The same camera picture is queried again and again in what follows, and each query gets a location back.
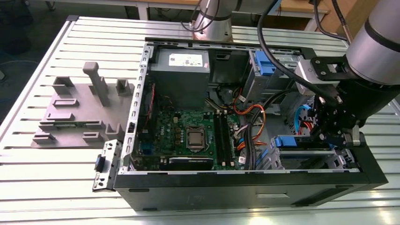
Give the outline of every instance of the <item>metal bracket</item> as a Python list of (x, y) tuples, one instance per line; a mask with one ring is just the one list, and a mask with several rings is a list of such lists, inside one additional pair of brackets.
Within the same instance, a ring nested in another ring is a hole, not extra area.
[(310, 59), (310, 65), (321, 81), (358, 80), (360, 78), (352, 72), (344, 70), (346, 64), (348, 62), (342, 56), (314, 57)]
[(97, 156), (94, 170), (96, 178), (93, 182), (93, 192), (114, 191), (113, 183), (117, 175), (120, 163), (121, 142), (112, 140), (104, 143), (101, 154)]

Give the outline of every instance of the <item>table leg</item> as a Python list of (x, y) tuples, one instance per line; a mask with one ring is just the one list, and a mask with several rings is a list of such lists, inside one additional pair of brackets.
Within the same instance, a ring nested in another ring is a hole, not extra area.
[[(318, 13), (318, 18), (320, 18), (320, 21), (322, 20), (325, 14), (324, 13)], [(313, 16), (310, 18), (310, 20), (308, 21), (308, 24), (305, 26), (305, 31), (314, 31), (317, 29), (317, 23), (316, 23), (316, 17)]]
[(149, 20), (149, 5), (145, 2), (137, 2), (138, 19)]

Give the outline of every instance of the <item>green circuit board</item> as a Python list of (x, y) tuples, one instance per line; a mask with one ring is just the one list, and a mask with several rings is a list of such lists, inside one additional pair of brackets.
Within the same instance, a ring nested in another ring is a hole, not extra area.
[[(230, 131), (238, 125), (236, 115), (226, 117)], [(186, 131), (189, 128), (204, 130), (205, 147), (198, 152), (186, 148)], [(241, 168), (234, 157), (233, 140), (230, 141), (232, 161), (230, 165), (218, 165), (217, 149), (214, 143), (213, 112), (194, 111), (160, 111), (154, 129), (154, 140), (150, 154), (142, 156), (142, 164), (146, 170), (157, 170), (160, 157), (201, 157), (213, 159), (213, 170), (238, 170)]]

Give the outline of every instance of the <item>small gray block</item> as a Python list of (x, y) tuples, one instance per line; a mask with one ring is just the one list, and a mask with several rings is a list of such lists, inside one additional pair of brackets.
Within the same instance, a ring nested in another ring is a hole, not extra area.
[(98, 64), (96, 62), (85, 62), (82, 66), (82, 72), (89, 76), (101, 105), (109, 106), (110, 101), (106, 96), (108, 86), (104, 77), (98, 76), (97, 71), (98, 71)]
[(52, 83), (52, 88), (54, 89), (58, 96), (70, 95), (68, 87), (73, 87), (73, 83), (68, 76), (57, 76), (54, 82)]
[(86, 128), (90, 130), (104, 129), (105, 125), (101, 120), (88, 120)]
[(98, 64), (96, 62), (85, 62), (82, 65), (82, 72), (85, 74), (97, 72), (98, 70)]
[(70, 96), (70, 92), (64, 84), (53, 84), (52, 88), (54, 89), (58, 96), (62, 95)]
[(72, 113), (49, 113), (45, 119), (54, 121), (72, 121), (74, 116)]
[(80, 105), (80, 103), (76, 98), (62, 98), (62, 99), (56, 99), (52, 102), (52, 105), (54, 107), (76, 107)]
[(56, 125), (54, 125), (52, 122), (48, 122), (48, 121), (41, 121), (41, 122), (38, 123), (38, 128), (40, 128), (42, 131), (46, 131), (46, 132), (57, 130)]
[(56, 141), (56, 138), (49, 133), (41, 133), (33, 136), (32, 139), (37, 144), (49, 144)]
[(105, 135), (109, 140), (118, 139), (124, 140), (125, 132), (122, 130), (122, 127), (120, 126), (120, 123), (117, 124), (117, 129), (113, 130), (110, 125), (108, 124), (105, 127)]
[(68, 76), (57, 76), (56, 79), (54, 79), (54, 82), (52, 84), (53, 85), (62, 84), (66, 87), (73, 87), (74, 86)]
[(81, 138), (86, 143), (104, 141), (98, 132), (84, 132)]
[(117, 79), (116, 89), (117, 89), (118, 96), (132, 95), (132, 91), (126, 79)]

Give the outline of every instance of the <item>wooden table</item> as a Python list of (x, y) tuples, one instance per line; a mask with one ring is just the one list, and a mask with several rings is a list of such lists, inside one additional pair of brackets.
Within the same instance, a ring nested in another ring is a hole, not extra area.
[[(193, 10), (198, 0), (53, 0), (58, 2), (86, 3), (101, 5), (133, 6), (138, 9), (140, 20), (149, 20), (149, 8), (174, 8)], [(313, 6), (308, 0), (281, 0), (281, 16), (309, 18), (309, 22), (304, 30), (314, 31), (317, 28), (316, 18), (313, 15)], [(318, 19), (322, 20), (329, 8), (324, 1), (318, 5)]]
[[(141, 4), (141, 7), (138, 6), (141, 20), (142, 19), (148, 20), (146, 8), (157, 7), (154, 6), (156, 4), (168, 4), (166, 6), (164, 6), (164, 8), (186, 9), (186, 7), (189, 6), (190, 9), (193, 9), (192, 6), (194, 6), (198, 2), (198, 0), (136, 0), (136, 1), (144, 3)], [(317, 24), (313, 15), (313, 5), (308, 3), (308, 0), (281, 0), (280, 7), (281, 7), (281, 13), (280, 13), (281, 16), (309, 18), (309, 22), (304, 30), (308, 31), (316, 30)], [(325, 5), (324, 1), (321, 1), (318, 5), (320, 20), (322, 20), (324, 15), (328, 14), (329, 11), (330, 9)], [(277, 13), (278, 12), (273, 12), (269, 13), (269, 15), (277, 15)]]

